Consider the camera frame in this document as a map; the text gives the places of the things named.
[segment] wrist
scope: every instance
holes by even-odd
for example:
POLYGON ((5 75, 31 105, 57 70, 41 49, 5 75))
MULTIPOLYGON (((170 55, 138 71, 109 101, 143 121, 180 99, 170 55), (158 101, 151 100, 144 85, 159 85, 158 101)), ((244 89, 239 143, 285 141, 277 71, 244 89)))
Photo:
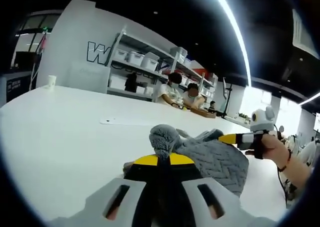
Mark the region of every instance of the wrist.
POLYGON ((277 153, 277 158, 274 160, 274 163, 280 170, 282 170, 288 165, 290 157, 290 150, 283 146, 283 148, 279 149, 277 153))

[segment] sign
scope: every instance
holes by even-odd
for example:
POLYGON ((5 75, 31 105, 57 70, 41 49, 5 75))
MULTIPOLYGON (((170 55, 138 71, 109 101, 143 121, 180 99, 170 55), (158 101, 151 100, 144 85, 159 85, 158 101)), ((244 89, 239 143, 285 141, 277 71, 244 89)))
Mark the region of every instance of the sign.
POLYGON ((6 102, 29 91, 31 75, 8 79, 6 82, 6 102))
POLYGON ((316 113, 313 129, 320 132, 320 113, 316 113))
POLYGON ((106 47, 104 44, 96 44, 88 41, 86 48, 86 61, 104 65, 107 61, 107 56, 110 51, 110 46, 106 47))

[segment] white paper cup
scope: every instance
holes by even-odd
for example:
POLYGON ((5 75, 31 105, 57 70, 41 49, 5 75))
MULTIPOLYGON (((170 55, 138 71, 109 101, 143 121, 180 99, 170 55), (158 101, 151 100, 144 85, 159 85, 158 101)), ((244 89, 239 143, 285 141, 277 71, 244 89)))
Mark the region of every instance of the white paper cup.
POLYGON ((53 90, 55 88, 56 79, 57 79, 57 76, 54 76, 54 75, 48 76, 48 89, 49 90, 53 90))

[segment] ceiling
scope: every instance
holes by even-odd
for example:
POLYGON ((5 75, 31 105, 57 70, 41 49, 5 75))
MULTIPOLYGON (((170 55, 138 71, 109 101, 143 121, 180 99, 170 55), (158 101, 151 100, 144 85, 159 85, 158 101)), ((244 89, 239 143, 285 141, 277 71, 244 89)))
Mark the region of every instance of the ceiling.
MULTIPOLYGON (((29 0, 25 11, 64 9, 69 1, 29 0)), ((217 0, 91 1, 96 1, 97 8, 129 18, 182 46, 188 50, 191 59, 219 77, 226 77, 228 83, 247 84, 239 42, 217 0)), ((296 102, 305 100, 302 96, 311 97, 320 91, 320 60, 292 45, 292 5, 288 0, 227 2, 243 36, 252 86, 296 102)), ((306 1, 301 0, 300 3, 302 7, 306 1)), ((308 14, 303 18, 315 16, 310 15, 316 11, 315 7, 304 7, 308 14)), ((313 30, 316 23, 308 23, 307 26, 312 26, 310 29, 313 30)), ((320 99, 304 105, 304 108, 312 113, 320 112, 320 99)))

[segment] gray knit fabric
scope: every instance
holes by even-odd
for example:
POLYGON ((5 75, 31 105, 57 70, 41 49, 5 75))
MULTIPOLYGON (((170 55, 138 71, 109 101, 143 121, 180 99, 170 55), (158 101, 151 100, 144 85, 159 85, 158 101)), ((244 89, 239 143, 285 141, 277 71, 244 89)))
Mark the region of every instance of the gray knit fabric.
POLYGON ((155 153, 167 157, 171 152, 192 159, 201 175, 214 178, 222 186, 240 196, 247 179, 248 159, 233 145, 218 141, 218 129, 192 138, 183 130, 161 124, 153 127, 149 139, 155 153))

